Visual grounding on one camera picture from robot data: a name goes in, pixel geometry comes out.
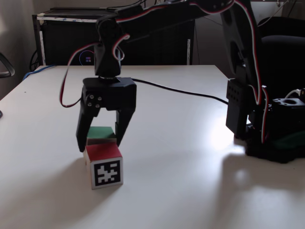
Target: cube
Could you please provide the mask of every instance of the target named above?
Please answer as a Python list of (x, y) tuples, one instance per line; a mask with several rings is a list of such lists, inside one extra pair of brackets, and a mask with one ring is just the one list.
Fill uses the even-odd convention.
[(92, 189), (123, 184), (123, 157), (116, 143), (86, 146), (84, 157)]
[(87, 146), (116, 142), (115, 134), (111, 127), (91, 126), (87, 134)]

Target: power cord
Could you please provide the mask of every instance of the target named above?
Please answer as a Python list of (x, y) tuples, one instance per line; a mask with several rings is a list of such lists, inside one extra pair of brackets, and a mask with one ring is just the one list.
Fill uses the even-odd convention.
[(138, 83), (145, 83), (145, 84), (148, 84), (148, 85), (151, 85), (151, 86), (155, 86), (155, 87), (159, 87), (159, 88), (162, 88), (162, 89), (165, 89), (165, 90), (169, 90), (169, 91), (172, 91), (172, 92), (178, 92), (178, 93), (183, 93), (183, 94), (190, 94), (190, 95), (196, 95), (196, 96), (200, 96), (200, 97), (215, 99), (215, 100), (218, 100), (219, 102), (222, 102), (222, 103), (228, 105), (227, 101), (225, 101), (225, 100), (223, 100), (221, 98), (212, 96), (212, 95), (181, 91), (181, 90), (178, 90), (178, 89), (174, 89), (174, 88), (170, 88), (170, 87), (165, 87), (165, 86), (162, 86), (162, 85), (159, 85), (159, 84), (156, 84), (156, 83), (152, 83), (152, 82), (149, 82), (149, 81), (145, 81), (145, 80), (139, 80), (139, 79), (134, 79), (134, 78), (132, 78), (132, 80), (135, 81), (135, 82), (138, 82)]
[(42, 72), (43, 70), (45, 70), (45, 69), (47, 69), (47, 68), (51, 68), (51, 67), (54, 67), (55, 66), (55, 64), (53, 64), (53, 65), (50, 65), (50, 66), (46, 66), (46, 67), (44, 67), (44, 68), (41, 68), (41, 69), (39, 69), (39, 70), (37, 70), (37, 71), (34, 71), (34, 72), (30, 72), (30, 73), (26, 73), (25, 75), (24, 75), (24, 77), (23, 77), (23, 80), (22, 81), (24, 81), (29, 75), (31, 75), (31, 74), (35, 74), (35, 73), (40, 73), (40, 72)]
[(196, 45), (197, 45), (197, 55), (198, 55), (198, 65), (200, 65), (200, 55), (199, 55), (199, 47), (198, 47), (198, 35), (197, 35), (197, 28), (196, 28), (196, 20), (195, 20), (195, 34), (196, 34)]
[(207, 20), (209, 20), (209, 21), (212, 21), (212, 22), (214, 22), (214, 23), (217, 24), (217, 25), (223, 26), (221, 23), (218, 23), (218, 22), (214, 21), (213, 19), (210, 19), (210, 18), (207, 18), (207, 17), (204, 17), (204, 19), (207, 19)]
[(71, 62), (73, 61), (74, 57), (76, 56), (76, 54), (78, 54), (79, 52), (82, 52), (94, 45), (98, 45), (100, 44), (99, 42), (94, 42), (94, 43), (90, 43), (90, 44), (87, 44), (81, 48), (79, 48), (78, 50), (76, 50), (72, 56), (70, 57), (69, 61), (68, 61), (68, 64), (67, 64), (67, 70), (66, 70), (66, 73), (65, 73), (65, 76), (63, 77), (63, 81), (61, 83), (61, 91), (60, 91), (60, 95), (59, 95), (59, 101), (60, 101), (60, 104), (65, 107), (65, 108), (70, 108), (70, 107), (73, 107), (75, 106), (81, 99), (79, 99), (78, 101), (76, 101), (75, 103), (73, 104), (69, 104), (69, 105), (65, 105), (63, 104), (62, 102), (62, 98), (63, 98), (63, 92), (64, 92), (64, 88), (65, 88), (65, 83), (66, 83), (66, 78), (67, 78), (67, 75), (68, 75), (68, 71), (69, 71), (69, 66), (71, 65)]
[(37, 69), (39, 66), (39, 61), (38, 61), (38, 57), (36, 58), (36, 61), (34, 63), (34, 70)]
[(30, 69), (30, 71), (32, 72), (33, 70), (32, 70), (32, 66), (33, 65), (35, 65), (36, 64), (36, 61), (33, 63), (33, 60), (34, 60), (34, 56), (35, 56), (35, 54), (37, 53), (37, 50), (33, 53), (33, 55), (32, 55), (32, 57), (31, 57), (31, 59), (30, 59), (30, 65), (29, 65), (29, 69)]
[[(228, 10), (229, 8), (231, 8), (234, 4), (239, 5), (245, 12), (249, 22), (250, 22), (250, 27), (251, 27), (251, 33), (252, 33), (252, 52), (253, 52), (253, 57), (254, 57), (254, 67), (255, 67), (255, 72), (256, 72), (256, 77), (257, 77), (257, 89), (253, 86), (250, 85), (251, 88), (253, 89), (253, 93), (254, 93), (254, 98), (255, 98), (255, 103), (257, 105), (261, 104), (261, 100), (262, 100), (262, 82), (261, 82), (261, 76), (260, 76), (260, 72), (259, 72), (259, 68), (258, 68), (258, 64), (257, 64), (257, 55), (256, 55), (256, 42), (255, 42), (255, 32), (254, 32), (254, 23), (253, 20), (251, 19), (250, 14), (247, 11), (246, 6), (240, 2), (239, 0), (232, 0), (231, 2), (229, 2), (229, 4), (226, 5), (226, 7), (224, 7), (221, 10), (217, 10), (217, 11), (208, 11), (206, 9), (203, 9), (200, 5), (198, 5), (196, 2), (190, 2), (190, 6), (197, 6), (202, 12), (207, 13), (207, 14), (218, 14), (218, 13), (222, 13), (226, 10)], [(127, 18), (118, 18), (116, 19), (117, 23), (121, 23), (121, 22), (126, 22), (126, 21), (132, 21), (135, 20), (137, 18), (143, 17), (145, 15), (147, 15), (148, 13), (155, 11), (155, 10), (160, 10), (160, 9), (164, 9), (166, 8), (166, 5), (157, 5), (157, 6), (151, 6), (149, 8), (146, 8), (143, 12), (137, 14), (137, 15), (133, 15)], [(123, 37), (121, 37), (117, 42), (116, 45), (118, 45), (121, 41), (122, 41)]]
[(135, 5), (135, 4), (137, 4), (137, 3), (138, 3), (138, 4), (142, 4), (142, 3), (144, 3), (144, 4), (145, 4), (145, 6), (146, 6), (146, 1), (147, 1), (147, 0), (138, 0), (138, 1), (134, 2), (134, 3), (132, 3), (132, 4), (125, 5), (125, 6), (111, 6), (111, 7), (107, 7), (107, 8), (106, 8), (106, 10), (113, 11), (113, 10), (115, 10), (116, 8), (121, 8), (121, 7), (132, 6), (132, 5)]
[(289, 13), (287, 15), (288, 18), (290, 17), (290, 14), (291, 14), (292, 10), (294, 9), (295, 4), (296, 4), (296, 0), (294, 1), (294, 3), (293, 3), (293, 5), (292, 5), (292, 7), (291, 7), (291, 9), (290, 9), (290, 11), (289, 11)]
[(280, 9), (283, 8), (283, 6), (284, 6), (286, 3), (288, 3), (289, 1), (290, 1), (290, 0), (287, 0), (286, 2), (284, 2), (283, 5), (275, 12), (274, 15), (272, 15), (270, 18), (268, 18), (264, 23), (258, 25), (258, 27), (260, 27), (260, 26), (262, 26), (262, 25), (265, 25), (265, 24), (266, 24), (271, 18), (273, 18), (273, 17), (277, 14), (277, 12), (279, 12)]

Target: green cube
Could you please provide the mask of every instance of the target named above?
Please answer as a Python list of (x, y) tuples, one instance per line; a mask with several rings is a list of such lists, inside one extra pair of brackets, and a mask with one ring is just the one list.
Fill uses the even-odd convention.
[(116, 142), (116, 136), (109, 126), (91, 126), (87, 134), (87, 146)]

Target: electrical wire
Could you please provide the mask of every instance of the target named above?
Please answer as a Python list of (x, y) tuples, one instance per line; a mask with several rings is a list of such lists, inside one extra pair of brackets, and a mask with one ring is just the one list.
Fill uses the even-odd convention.
[(226, 10), (228, 10), (229, 8), (231, 8), (234, 5), (234, 0), (231, 0), (227, 3), (226, 7), (224, 9), (221, 10), (217, 10), (217, 11), (208, 11), (206, 9), (201, 8), (196, 2), (190, 2), (190, 6), (197, 6), (201, 11), (203, 11), (204, 13), (207, 14), (218, 14), (218, 13), (222, 13)]
[[(123, 50), (119, 47), (119, 44), (123, 41), (123, 40), (127, 40), (130, 38), (130, 35), (128, 33), (124, 34), (123, 36), (121, 36), (113, 45), (112, 47), (112, 55), (113, 57), (117, 60), (117, 61), (122, 61), (125, 57), (125, 54), (123, 52)], [(122, 57), (118, 57), (116, 54), (115, 54), (115, 51), (116, 50), (119, 50), (119, 52), (121, 53)]]
[(34, 72), (26, 73), (26, 74), (24, 75), (22, 81), (24, 81), (24, 80), (25, 80), (29, 75), (31, 75), (31, 74), (40, 73), (40, 72), (42, 72), (43, 70), (45, 70), (45, 69), (47, 69), (47, 68), (54, 67), (54, 66), (55, 66), (55, 64), (50, 65), (50, 66), (46, 66), (46, 67), (41, 68), (41, 69), (39, 69), (39, 70), (37, 70), (37, 71), (34, 71)]
[(291, 7), (291, 9), (290, 9), (290, 11), (289, 11), (289, 13), (288, 13), (288, 15), (287, 15), (288, 18), (289, 18), (289, 16), (290, 16), (292, 10), (293, 10), (294, 7), (295, 7), (296, 1), (297, 1), (297, 0), (294, 1), (294, 3), (293, 3), (293, 5), (292, 5), (292, 7)]
[(258, 25), (258, 27), (260, 27), (260, 26), (262, 26), (262, 25), (265, 25), (265, 24), (266, 24), (272, 17), (274, 17), (274, 16), (277, 14), (277, 12), (279, 12), (280, 9), (283, 8), (283, 6), (284, 6), (286, 3), (288, 3), (289, 1), (290, 1), (290, 0), (287, 0), (286, 2), (284, 2), (283, 5), (275, 12), (274, 15), (272, 15), (270, 18), (268, 18), (264, 23)]
[(143, 1), (143, 0), (138, 0), (138, 1), (134, 2), (134, 3), (132, 3), (132, 4), (125, 5), (125, 6), (111, 6), (111, 7), (107, 7), (106, 10), (115, 9), (115, 8), (121, 8), (121, 7), (128, 7), (128, 6), (135, 5), (135, 4), (137, 4), (137, 3), (141, 4), (142, 1)]
[(34, 70), (37, 69), (39, 65), (39, 61), (38, 61), (38, 57), (36, 58), (36, 61), (35, 61), (35, 65), (34, 65)]
[(30, 66), (29, 66), (29, 69), (30, 71), (32, 72), (32, 66), (35, 64), (35, 63), (32, 63), (33, 62), (33, 59), (34, 59), (34, 56), (35, 54), (37, 53), (37, 50), (33, 53), (32, 57), (30, 58)]
[(297, 93), (300, 96), (301, 95), (301, 90), (295, 89), (295, 90), (289, 92), (288, 95), (286, 95), (285, 99), (288, 99), (293, 93)]
[(69, 66), (71, 65), (71, 62), (73, 61), (73, 59), (74, 59), (74, 57), (75, 57), (76, 54), (78, 54), (79, 52), (84, 51), (84, 50), (86, 50), (86, 49), (88, 49), (88, 48), (90, 48), (90, 47), (92, 47), (92, 46), (94, 46), (94, 45), (98, 45), (98, 44), (100, 44), (100, 43), (99, 43), (99, 42), (95, 42), (95, 43), (87, 44), (87, 45), (85, 45), (85, 46), (79, 48), (78, 50), (76, 50), (76, 51), (71, 55), (71, 57), (70, 57), (70, 59), (69, 59), (69, 62), (68, 62), (68, 65), (67, 65), (67, 71), (66, 71), (65, 76), (64, 76), (64, 78), (63, 78), (63, 81), (62, 81), (62, 83), (61, 83), (61, 91), (60, 91), (60, 95), (59, 95), (59, 101), (60, 101), (60, 104), (61, 104), (63, 107), (65, 107), (65, 108), (73, 107), (73, 106), (75, 106), (75, 105), (81, 100), (81, 99), (79, 99), (78, 101), (76, 101), (75, 103), (70, 104), (70, 105), (64, 105), (64, 104), (62, 103), (62, 98), (63, 98), (63, 92), (64, 92), (64, 88), (65, 88), (66, 78), (67, 78), (67, 75), (68, 75)]
[(132, 80), (135, 81), (135, 82), (145, 83), (145, 84), (148, 84), (148, 85), (151, 85), (151, 86), (159, 87), (159, 88), (162, 88), (162, 89), (165, 89), (165, 90), (169, 90), (169, 91), (172, 91), (172, 92), (178, 92), (178, 93), (183, 93), (183, 94), (190, 94), (190, 95), (196, 95), (196, 96), (200, 96), (200, 97), (215, 99), (215, 100), (218, 100), (219, 102), (222, 102), (222, 103), (228, 105), (227, 101), (225, 101), (225, 100), (223, 100), (221, 98), (212, 96), (212, 95), (181, 91), (181, 90), (178, 90), (178, 89), (174, 89), (174, 88), (170, 88), (170, 87), (165, 87), (165, 86), (162, 86), (162, 85), (159, 85), (159, 84), (156, 84), (156, 83), (152, 83), (152, 82), (149, 82), (149, 81), (145, 81), (145, 80), (139, 80), (139, 79), (134, 79), (134, 78), (132, 78)]
[(261, 77), (260, 77), (260, 72), (259, 72), (258, 64), (257, 64), (254, 22), (252, 21), (252, 18), (250, 16), (249, 12), (248, 12), (248, 9), (239, 0), (235, 0), (235, 2), (237, 3), (237, 5), (239, 5), (244, 10), (244, 12), (246, 13), (247, 18), (250, 22), (251, 33), (252, 33), (252, 52), (253, 52), (254, 67), (255, 67), (255, 72), (256, 72), (256, 77), (257, 77), (258, 92), (256, 91), (256, 89), (254, 88), (253, 85), (250, 85), (250, 86), (251, 86), (251, 88), (253, 90), (253, 93), (254, 93), (254, 98), (255, 98), (256, 105), (260, 105), (261, 100), (262, 100), (262, 95), (261, 95), (262, 84), (261, 84)]
[[(254, 92), (254, 96), (255, 96), (255, 102), (257, 105), (260, 105), (261, 103), (261, 79), (260, 79), (260, 73), (258, 71), (258, 64), (257, 64), (257, 55), (256, 55), (256, 44), (255, 44), (255, 33), (254, 33), (254, 23), (251, 19), (251, 16), (247, 10), (247, 8), (239, 1), (239, 0), (231, 0), (230, 2), (227, 3), (226, 7), (224, 9), (221, 10), (217, 10), (217, 11), (208, 11), (206, 9), (201, 8), (196, 2), (190, 2), (190, 5), (194, 5), (197, 6), (200, 10), (202, 10), (203, 12), (207, 13), (207, 14), (218, 14), (218, 13), (222, 13), (226, 10), (228, 10), (229, 8), (231, 8), (234, 3), (237, 3), (246, 13), (247, 18), (250, 22), (250, 27), (251, 27), (251, 32), (252, 32), (252, 48), (253, 48), (253, 57), (254, 57), (254, 66), (255, 66), (255, 72), (256, 72), (256, 77), (257, 77), (257, 87), (258, 87), (258, 92), (256, 91), (256, 89), (254, 88), (254, 86), (251, 85), (253, 92)], [(163, 9), (164, 7), (166, 7), (166, 5), (157, 5), (157, 6), (152, 6), (146, 10), (144, 10), (142, 13), (128, 17), (128, 18), (122, 18), (122, 19), (117, 19), (116, 22), (120, 23), (120, 22), (126, 22), (126, 21), (132, 21), (134, 19), (140, 18), (154, 10), (158, 10), (158, 9)], [(116, 47), (113, 47), (112, 49), (112, 53), (113, 56), (119, 60), (119, 58), (115, 55), (115, 51), (116, 51)]]
[(148, 13), (150, 13), (150, 12), (152, 12), (152, 11), (159, 10), (159, 9), (163, 9), (163, 8), (165, 8), (165, 7), (166, 7), (166, 5), (156, 5), (156, 6), (152, 6), (152, 7), (147, 8), (146, 10), (144, 10), (142, 13), (139, 13), (139, 14), (137, 14), (137, 15), (133, 15), (133, 16), (128, 17), (128, 18), (116, 19), (115, 21), (116, 21), (117, 23), (132, 21), (132, 20), (134, 20), (134, 19), (143, 17), (143, 16), (145, 16), (146, 14), (148, 14)]
[(195, 21), (195, 34), (196, 34), (196, 45), (197, 45), (197, 54), (198, 54), (198, 64), (200, 65), (200, 55), (199, 55), (199, 46), (198, 46), (198, 36), (197, 36), (197, 29), (196, 29), (196, 21)]
[(218, 23), (217, 21), (214, 21), (213, 19), (210, 19), (210, 18), (207, 18), (207, 17), (204, 17), (204, 19), (212, 21), (212, 22), (216, 23), (217, 25), (223, 26), (221, 23)]
[(265, 123), (266, 123), (266, 117), (267, 117), (267, 112), (268, 112), (268, 107), (269, 107), (269, 97), (268, 97), (268, 93), (267, 93), (267, 89), (265, 86), (263, 86), (263, 92), (265, 94), (265, 109), (264, 109), (264, 115), (263, 115), (263, 123), (262, 123), (262, 144), (264, 144), (265, 142)]

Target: blue cable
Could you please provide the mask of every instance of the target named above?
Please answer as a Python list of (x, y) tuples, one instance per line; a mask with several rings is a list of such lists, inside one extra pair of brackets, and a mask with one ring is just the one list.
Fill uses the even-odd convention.
[(43, 70), (45, 70), (45, 69), (47, 69), (47, 68), (54, 67), (54, 66), (56, 66), (56, 65), (55, 65), (55, 64), (52, 64), (52, 65), (50, 65), (50, 66), (46, 66), (46, 67), (44, 67), (44, 68), (41, 68), (41, 69), (39, 69), (39, 70), (37, 70), (37, 71), (33, 71), (33, 72), (30, 72), (30, 73), (26, 73), (26, 74), (24, 75), (22, 81), (24, 81), (24, 80), (25, 80), (29, 75), (31, 75), (31, 74), (40, 73), (40, 72), (42, 72)]

